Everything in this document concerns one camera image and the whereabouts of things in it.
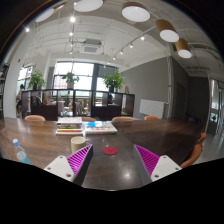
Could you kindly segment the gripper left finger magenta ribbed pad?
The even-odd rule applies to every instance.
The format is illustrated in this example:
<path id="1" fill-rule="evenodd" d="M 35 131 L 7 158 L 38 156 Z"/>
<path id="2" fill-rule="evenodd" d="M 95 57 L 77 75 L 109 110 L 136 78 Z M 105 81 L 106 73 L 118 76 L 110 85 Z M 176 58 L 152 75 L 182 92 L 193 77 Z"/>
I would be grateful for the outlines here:
<path id="1" fill-rule="evenodd" d="M 90 144 L 69 156 L 58 156 L 44 170 L 81 186 L 92 156 L 93 145 Z"/>

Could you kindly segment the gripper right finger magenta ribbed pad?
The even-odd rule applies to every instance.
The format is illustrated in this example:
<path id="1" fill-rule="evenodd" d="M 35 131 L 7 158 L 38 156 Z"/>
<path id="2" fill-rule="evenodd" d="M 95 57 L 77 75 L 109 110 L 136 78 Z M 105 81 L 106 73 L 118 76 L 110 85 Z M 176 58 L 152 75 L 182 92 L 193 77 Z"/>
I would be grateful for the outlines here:
<path id="1" fill-rule="evenodd" d="M 133 154 L 143 185 L 181 170 L 181 167 L 167 155 L 158 156 L 139 145 L 133 147 Z"/>

